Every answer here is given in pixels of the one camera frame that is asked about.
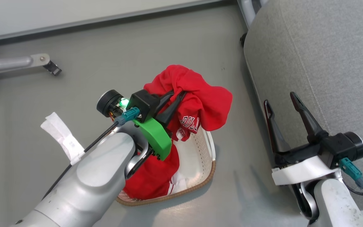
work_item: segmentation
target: white laundry basket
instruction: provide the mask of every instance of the white laundry basket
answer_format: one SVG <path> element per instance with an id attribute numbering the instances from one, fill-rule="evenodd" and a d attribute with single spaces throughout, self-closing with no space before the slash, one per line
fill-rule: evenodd
<path id="1" fill-rule="evenodd" d="M 216 163 L 214 142 L 210 132 L 199 128 L 197 134 L 192 133 L 187 141 L 175 141 L 174 145 L 179 153 L 179 172 L 188 179 L 187 189 L 149 200 L 132 199 L 121 191 L 117 202 L 126 206 L 140 206 L 165 201 L 197 190 L 212 179 Z"/>

